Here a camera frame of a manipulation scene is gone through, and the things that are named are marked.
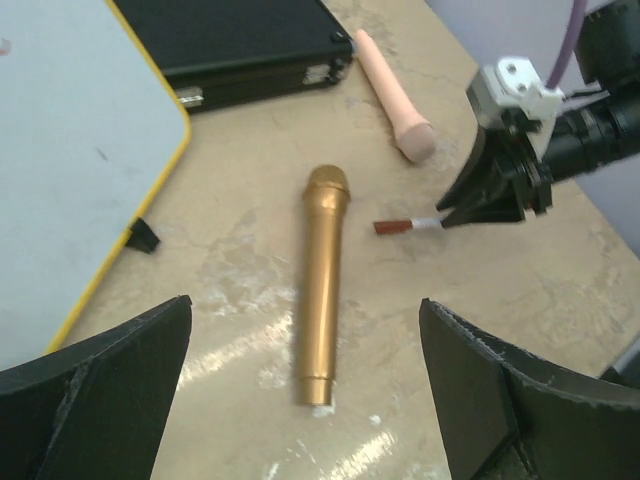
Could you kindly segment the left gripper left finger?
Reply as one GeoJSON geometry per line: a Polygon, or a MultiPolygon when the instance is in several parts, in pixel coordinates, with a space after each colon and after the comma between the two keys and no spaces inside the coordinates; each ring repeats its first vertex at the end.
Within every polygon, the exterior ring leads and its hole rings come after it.
{"type": "Polygon", "coordinates": [[[150,478],[191,329],[181,295],[2,371],[2,478],[150,478]]]}

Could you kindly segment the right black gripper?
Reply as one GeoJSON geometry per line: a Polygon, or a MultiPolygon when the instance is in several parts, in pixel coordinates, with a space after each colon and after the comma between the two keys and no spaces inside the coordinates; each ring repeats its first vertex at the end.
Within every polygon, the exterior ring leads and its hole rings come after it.
{"type": "Polygon", "coordinates": [[[537,181],[520,172],[510,180],[491,179],[499,147],[499,130],[478,128],[465,165],[436,204],[438,211],[449,210],[443,228],[520,223],[527,210],[546,213],[552,185],[639,153],[639,104],[593,102],[562,114],[534,167],[537,181]]]}

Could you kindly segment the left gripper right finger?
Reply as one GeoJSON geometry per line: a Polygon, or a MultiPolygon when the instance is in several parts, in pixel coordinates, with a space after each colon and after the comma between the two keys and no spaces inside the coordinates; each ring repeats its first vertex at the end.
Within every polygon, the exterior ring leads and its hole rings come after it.
{"type": "Polygon", "coordinates": [[[559,366],[425,299],[423,356],[454,479],[508,451],[531,479],[636,479],[639,388],[559,366]]]}

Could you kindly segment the red white marker pen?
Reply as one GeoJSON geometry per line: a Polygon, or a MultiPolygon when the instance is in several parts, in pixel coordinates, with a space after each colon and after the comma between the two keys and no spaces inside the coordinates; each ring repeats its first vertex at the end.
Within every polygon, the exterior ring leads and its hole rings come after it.
{"type": "Polygon", "coordinates": [[[410,230],[425,230],[425,229],[442,229],[442,221],[440,218],[412,218],[409,221],[410,230]]]}

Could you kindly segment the red marker cap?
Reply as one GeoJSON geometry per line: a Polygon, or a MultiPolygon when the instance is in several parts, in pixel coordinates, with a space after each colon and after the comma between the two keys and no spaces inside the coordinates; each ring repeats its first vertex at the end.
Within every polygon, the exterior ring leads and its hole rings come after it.
{"type": "Polygon", "coordinates": [[[411,219],[376,221],[373,228],[379,236],[395,235],[411,231],[413,222],[411,219]]]}

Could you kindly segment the yellow framed whiteboard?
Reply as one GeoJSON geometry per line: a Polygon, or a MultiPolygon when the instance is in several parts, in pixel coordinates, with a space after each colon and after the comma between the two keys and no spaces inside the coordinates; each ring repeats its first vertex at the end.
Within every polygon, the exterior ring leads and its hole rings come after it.
{"type": "Polygon", "coordinates": [[[1,365],[56,350],[191,138],[111,1],[1,5],[1,365]]]}

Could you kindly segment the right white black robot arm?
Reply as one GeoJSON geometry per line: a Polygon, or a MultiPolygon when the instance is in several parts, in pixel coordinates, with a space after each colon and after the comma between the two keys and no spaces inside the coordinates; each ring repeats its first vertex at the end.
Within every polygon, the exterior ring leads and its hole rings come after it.
{"type": "Polygon", "coordinates": [[[518,223],[552,205],[556,183],[639,152],[639,4],[574,3],[548,81],[526,57],[479,68],[467,88],[478,128],[436,205],[443,229],[518,223]]]}

